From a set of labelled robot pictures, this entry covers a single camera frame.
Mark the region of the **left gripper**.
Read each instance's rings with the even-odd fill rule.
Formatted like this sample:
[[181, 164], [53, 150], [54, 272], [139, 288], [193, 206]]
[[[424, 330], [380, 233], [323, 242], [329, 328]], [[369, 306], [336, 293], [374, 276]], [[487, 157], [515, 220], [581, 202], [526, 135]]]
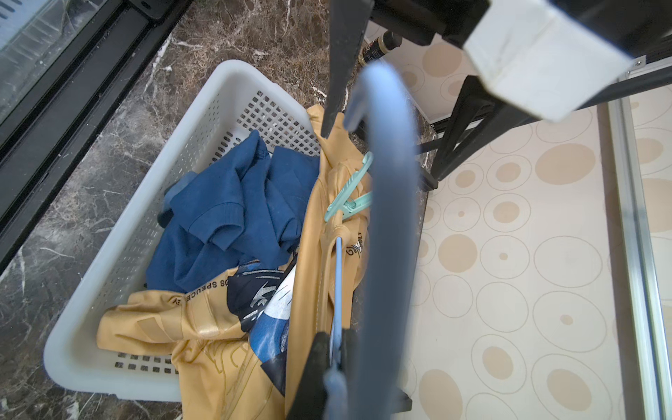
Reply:
[[430, 45], [436, 34], [463, 47], [489, 7], [488, 0], [331, 1], [329, 84], [320, 136], [329, 138], [345, 103], [369, 18], [421, 47]]

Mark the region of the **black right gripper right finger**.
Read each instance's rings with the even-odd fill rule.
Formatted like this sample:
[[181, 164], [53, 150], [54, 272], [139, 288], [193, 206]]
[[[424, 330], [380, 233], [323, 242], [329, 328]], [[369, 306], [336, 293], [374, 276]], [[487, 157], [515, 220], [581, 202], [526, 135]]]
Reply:
[[342, 370], [348, 392], [348, 419], [364, 419], [366, 409], [367, 360], [366, 342], [353, 329], [343, 330]]

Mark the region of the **mustard yellow t-shirt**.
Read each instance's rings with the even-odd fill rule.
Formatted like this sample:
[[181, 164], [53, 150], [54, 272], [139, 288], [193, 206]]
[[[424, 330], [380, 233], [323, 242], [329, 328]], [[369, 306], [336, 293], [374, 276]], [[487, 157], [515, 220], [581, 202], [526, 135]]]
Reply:
[[190, 292], [151, 290], [108, 310], [101, 349], [167, 355], [178, 370], [187, 419], [282, 419], [289, 411], [317, 333], [334, 317], [334, 271], [342, 271], [343, 325], [369, 258], [369, 211], [343, 220], [325, 212], [362, 167], [341, 118], [320, 138], [320, 173], [299, 246], [276, 269], [228, 269]]

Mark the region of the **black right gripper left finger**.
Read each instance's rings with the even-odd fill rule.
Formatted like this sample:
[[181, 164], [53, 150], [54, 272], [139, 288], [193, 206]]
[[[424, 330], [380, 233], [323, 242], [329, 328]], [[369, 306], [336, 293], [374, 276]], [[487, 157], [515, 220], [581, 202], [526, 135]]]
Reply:
[[330, 336], [318, 332], [287, 419], [322, 419], [327, 401], [324, 376], [330, 367]]

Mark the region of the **light blue t-shirt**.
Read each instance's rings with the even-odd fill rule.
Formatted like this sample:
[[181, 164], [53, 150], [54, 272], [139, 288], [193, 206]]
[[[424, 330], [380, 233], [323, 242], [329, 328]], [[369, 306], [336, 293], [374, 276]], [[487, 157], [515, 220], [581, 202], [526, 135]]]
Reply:
[[173, 199], [182, 192], [196, 177], [198, 173], [188, 171], [182, 178], [170, 185], [164, 191], [161, 210], [157, 214], [157, 223], [163, 229], [167, 227], [173, 218]]

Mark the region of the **pale blue wire hanger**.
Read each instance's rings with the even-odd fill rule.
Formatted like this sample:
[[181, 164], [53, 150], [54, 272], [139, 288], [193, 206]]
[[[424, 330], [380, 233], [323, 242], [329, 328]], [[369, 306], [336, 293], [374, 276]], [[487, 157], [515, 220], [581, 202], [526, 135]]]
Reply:
[[346, 111], [348, 130], [367, 122], [373, 154], [369, 265], [362, 338], [353, 375], [325, 373], [326, 419], [388, 419], [395, 407], [418, 245], [418, 134], [404, 84], [376, 62], [360, 74]]

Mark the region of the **teal plastic clothespin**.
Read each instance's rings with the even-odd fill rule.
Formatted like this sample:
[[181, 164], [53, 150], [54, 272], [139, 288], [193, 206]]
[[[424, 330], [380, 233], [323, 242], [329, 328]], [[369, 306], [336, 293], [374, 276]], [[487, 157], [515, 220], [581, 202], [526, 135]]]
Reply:
[[363, 156], [362, 168], [355, 171], [348, 182], [346, 182], [343, 189], [340, 190], [334, 201], [328, 206], [324, 217], [325, 222], [329, 222], [339, 211], [342, 213], [342, 219], [346, 220], [371, 206], [373, 202], [371, 192], [367, 192], [353, 200], [351, 199], [351, 196], [355, 192], [356, 187], [358, 187], [364, 179], [364, 176], [368, 173], [373, 161], [374, 155], [372, 152], [367, 152]]

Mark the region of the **navy blue t-shirt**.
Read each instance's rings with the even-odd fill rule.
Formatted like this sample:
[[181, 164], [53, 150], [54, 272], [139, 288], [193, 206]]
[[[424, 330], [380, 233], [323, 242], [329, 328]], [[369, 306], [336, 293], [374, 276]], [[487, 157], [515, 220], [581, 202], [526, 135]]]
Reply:
[[252, 131], [173, 199], [173, 218], [145, 273], [147, 287], [190, 292], [245, 264], [286, 264], [299, 246], [319, 173], [319, 158], [268, 150]]

